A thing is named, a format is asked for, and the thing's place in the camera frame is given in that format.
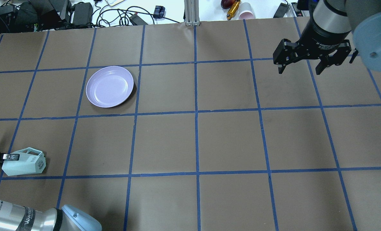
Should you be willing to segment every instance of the plate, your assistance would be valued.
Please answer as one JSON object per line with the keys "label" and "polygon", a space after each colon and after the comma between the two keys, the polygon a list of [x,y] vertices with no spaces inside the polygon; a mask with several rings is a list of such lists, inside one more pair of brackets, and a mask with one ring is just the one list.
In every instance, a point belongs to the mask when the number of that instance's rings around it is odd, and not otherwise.
{"label": "plate", "polygon": [[123,103],[133,90],[133,77],[123,67],[110,66],[95,72],[88,80],[86,94],[95,106],[109,108]]}

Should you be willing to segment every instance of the purple plate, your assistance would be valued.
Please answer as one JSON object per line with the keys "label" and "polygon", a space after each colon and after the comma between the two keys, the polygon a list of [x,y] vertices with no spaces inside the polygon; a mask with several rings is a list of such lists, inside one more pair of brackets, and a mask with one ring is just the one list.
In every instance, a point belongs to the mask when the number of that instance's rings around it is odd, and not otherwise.
{"label": "purple plate", "polygon": [[133,77],[123,67],[110,66],[95,72],[88,80],[86,94],[95,106],[109,108],[123,103],[133,90]]}

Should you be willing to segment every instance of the grid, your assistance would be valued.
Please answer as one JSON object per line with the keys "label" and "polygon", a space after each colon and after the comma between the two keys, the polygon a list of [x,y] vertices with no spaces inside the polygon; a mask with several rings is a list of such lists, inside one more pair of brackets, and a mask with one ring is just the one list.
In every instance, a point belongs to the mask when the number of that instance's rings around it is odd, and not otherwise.
{"label": "grid", "polygon": [[[298,34],[300,35],[299,31],[299,25],[296,19],[294,19],[296,29],[298,31]],[[353,226],[354,230],[357,230],[355,219],[353,217],[353,212],[350,206],[349,198],[347,195],[346,191],[346,186],[344,184],[342,172],[343,171],[364,171],[364,170],[381,170],[381,167],[347,167],[347,168],[342,168],[340,167],[339,161],[337,159],[332,135],[330,133],[329,129],[329,124],[325,115],[325,109],[326,108],[346,108],[346,107],[381,107],[381,104],[359,104],[359,105],[323,105],[321,101],[320,94],[318,92],[318,86],[315,81],[315,77],[312,72],[312,68],[310,65],[310,62],[307,61],[307,65],[309,68],[310,75],[312,77],[312,83],[314,85],[317,99],[318,99],[318,106],[303,106],[303,107],[261,107],[259,96],[258,96],[258,88],[256,84],[256,77],[255,77],[255,67],[254,67],[254,61],[258,60],[272,60],[272,58],[253,58],[252,57],[252,50],[251,50],[251,45],[250,45],[250,37],[248,33],[248,28],[246,25],[246,21],[243,20],[243,25],[244,25],[244,30],[246,33],[246,40],[248,43],[248,49],[249,49],[249,58],[248,59],[235,59],[235,60],[209,60],[209,61],[198,61],[197,60],[197,30],[196,27],[194,27],[194,61],[193,62],[177,62],[177,63],[152,63],[152,64],[143,64],[142,63],[142,57],[143,57],[143,48],[144,48],[144,39],[145,39],[145,26],[142,28],[142,39],[141,39],[141,52],[140,52],[140,61],[139,64],[128,64],[128,65],[120,65],[121,67],[139,67],[139,76],[138,76],[138,85],[137,85],[137,95],[136,95],[136,105],[135,105],[135,113],[133,114],[106,114],[106,115],[79,115],[79,110],[81,106],[81,101],[83,97],[83,91],[85,87],[85,82],[88,74],[89,69],[95,69],[95,68],[102,68],[105,66],[94,66],[90,67],[89,62],[91,59],[92,55],[92,49],[94,46],[94,41],[95,41],[95,36],[97,29],[94,29],[93,33],[93,38],[92,38],[92,43],[89,51],[89,56],[88,56],[88,62],[85,67],[71,67],[71,68],[56,68],[56,69],[39,69],[39,64],[41,62],[42,55],[45,50],[45,46],[48,41],[49,37],[49,32],[47,32],[47,35],[45,37],[44,45],[41,50],[41,53],[38,58],[38,63],[35,67],[34,70],[17,70],[17,71],[4,71],[0,73],[19,73],[19,72],[33,72],[32,80],[28,88],[28,93],[26,95],[20,116],[18,118],[2,118],[0,121],[17,121],[15,132],[13,134],[11,143],[10,143],[10,149],[8,152],[12,151],[12,146],[19,128],[19,125],[21,121],[23,120],[45,120],[45,119],[50,119],[50,120],[62,120],[62,119],[74,119],[75,123],[73,126],[72,130],[72,136],[70,140],[70,145],[69,145],[69,150],[68,154],[66,157],[66,163],[65,163],[65,168],[63,171],[62,176],[24,176],[24,177],[3,177],[3,172],[0,174],[0,183],[2,180],[10,180],[10,179],[16,179],[16,180],[26,180],[26,179],[60,179],[61,180],[61,186],[60,186],[60,193],[58,196],[57,200],[57,208],[60,206],[61,202],[61,196],[63,192],[63,187],[64,187],[64,182],[66,179],[80,179],[80,178],[120,178],[120,177],[126,177],[128,179],[128,186],[127,186],[127,192],[126,192],[126,205],[125,205],[125,219],[124,219],[124,224],[123,224],[123,230],[127,230],[127,222],[128,222],[128,213],[129,213],[129,202],[130,202],[130,191],[131,191],[131,180],[132,177],[154,177],[154,176],[173,176],[173,175],[195,175],[196,176],[196,190],[197,190],[197,212],[198,212],[198,231],[202,230],[201,227],[201,205],[200,205],[200,185],[199,185],[199,176],[201,175],[218,175],[218,174],[267,174],[268,175],[268,184],[270,188],[270,196],[271,196],[271,205],[272,205],[272,210],[273,210],[273,217],[274,217],[274,225],[275,229],[279,230],[278,226],[278,220],[277,220],[277,210],[276,210],[276,203],[275,197],[274,197],[274,189],[273,189],[273,183],[272,183],[272,174],[273,173],[302,173],[302,172],[337,172],[340,178],[340,183],[343,189],[343,195],[346,200],[346,205],[347,209],[350,215],[350,220]],[[253,83],[255,87],[255,94],[256,94],[256,103],[257,107],[256,108],[242,108],[242,109],[220,109],[220,110],[198,110],[198,64],[200,63],[225,63],[225,62],[243,62],[243,61],[249,61],[251,65],[251,71],[252,71],[252,76],[253,76]],[[181,65],[181,64],[193,64],[194,65],[194,70],[195,70],[195,110],[194,111],[166,111],[166,112],[151,112],[151,113],[138,113],[138,104],[139,104],[139,96],[140,96],[140,79],[141,79],[141,72],[142,72],[142,67],[144,66],[155,66],[155,65]],[[33,117],[23,117],[23,113],[25,110],[25,106],[28,101],[29,94],[31,92],[31,88],[35,79],[35,76],[38,72],[47,72],[47,71],[57,71],[57,70],[85,70],[85,75],[84,79],[82,82],[82,88],[80,91],[80,96],[79,96],[79,102],[78,102],[78,108],[76,111],[75,116],[65,116],[65,117],[38,117],[38,118],[33,118]],[[371,77],[371,81],[373,82],[375,89],[378,93],[378,96],[380,97],[381,100],[381,93],[378,88],[378,85],[374,79],[374,76],[372,75],[371,71],[368,70],[369,75]],[[324,120],[324,124],[327,130],[328,138],[330,141],[330,146],[333,152],[334,156],[334,161],[336,164],[335,168],[310,168],[310,169],[278,169],[278,170],[272,170],[269,162],[269,156],[268,156],[268,151],[267,151],[267,141],[266,141],[266,135],[265,135],[265,129],[264,129],[264,123],[263,123],[263,118],[262,118],[262,112],[267,111],[267,110],[294,110],[294,109],[320,109],[322,113],[322,117]],[[266,170],[252,170],[252,171],[200,171],[199,170],[199,138],[198,138],[198,115],[199,114],[204,114],[204,113],[215,113],[215,112],[238,112],[238,111],[257,111],[259,115],[259,120],[260,120],[260,128],[261,128],[261,137],[262,137],[262,142],[264,146],[264,155],[265,155],[265,160],[266,160]],[[164,115],[164,114],[194,114],[195,115],[195,161],[196,161],[196,171],[193,172],[170,172],[170,173],[157,173],[157,174],[133,174],[132,173],[132,168],[133,168],[133,156],[134,156],[134,147],[135,147],[135,133],[136,133],[136,127],[137,127],[137,118],[138,116],[146,116],[146,115]],[[134,126],[133,126],[133,134],[132,134],[132,144],[131,144],[131,156],[130,156],[130,163],[129,163],[129,173],[128,174],[117,174],[117,175],[66,175],[67,173],[67,168],[69,164],[69,158],[71,155],[71,150],[72,150],[72,145],[73,145],[73,139],[75,136],[76,132],[76,127],[78,124],[78,119],[79,118],[87,118],[87,117],[122,117],[122,116],[133,116],[134,117]]]}

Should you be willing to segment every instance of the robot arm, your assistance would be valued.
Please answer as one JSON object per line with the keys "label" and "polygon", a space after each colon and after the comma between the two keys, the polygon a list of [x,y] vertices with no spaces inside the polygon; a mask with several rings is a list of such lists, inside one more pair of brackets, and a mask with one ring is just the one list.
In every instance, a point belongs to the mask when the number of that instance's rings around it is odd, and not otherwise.
{"label": "robot arm", "polygon": [[357,48],[353,57],[359,52],[366,67],[381,71],[381,0],[320,0],[314,11],[304,2],[298,6],[310,11],[310,19],[301,37],[295,43],[282,39],[273,53],[280,74],[303,59],[320,59],[316,74],[341,65],[351,52],[345,39],[350,31]]}

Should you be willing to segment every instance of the white background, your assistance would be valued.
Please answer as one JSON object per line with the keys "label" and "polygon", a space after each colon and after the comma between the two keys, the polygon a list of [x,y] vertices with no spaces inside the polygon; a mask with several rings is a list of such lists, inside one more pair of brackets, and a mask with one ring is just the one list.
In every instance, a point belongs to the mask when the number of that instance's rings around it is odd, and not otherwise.
{"label": "white background", "polygon": [[[287,0],[289,3],[297,2],[296,0]],[[0,0],[0,6],[7,2],[7,0]],[[20,5],[25,2],[25,0],[13,0],[10,3],[15,5]],[[72,4],[79,2],[91,3],[94,5],[93,0],[70,0]],[[252,6],[253,13],[257,19],[272,18],[275,14],[280,3],[286,3],[284,0],[242,0],[242,3],[250,3]],[[105,0],[102,0],[97,4],[99,7],[104,7],[107,5]],[[183,12],[185,9],[185,4],[183,0],[125,0],[114,7],[107,6],[105,9],[126,9],[130,6],[140,6],[145,8],[150,13],[154,12],[155,6],[161,5],[166,8],[165,17],[176,20],[178,22],[183,22]],[[141,9],[135,8],[131,9],[134,11],[144,12]],[[199,0],[199,18],[201,21],[225,21],[227,9],[222,9],[220,7],[220,0]],[[92,22],[95,23],[98,17],[99,11],[95,13],[92,17]],[[113,20],[118,16],[117,12],[106,12],[103,14],[104,19],[109,21]],[[152,24],[151,16],[140,14],[139,15],[145,22]],[[285,17],[292,17],[290,11],[288,11]],[[174,23],[167,19],[157,19],[155,24],[165,24]]]}

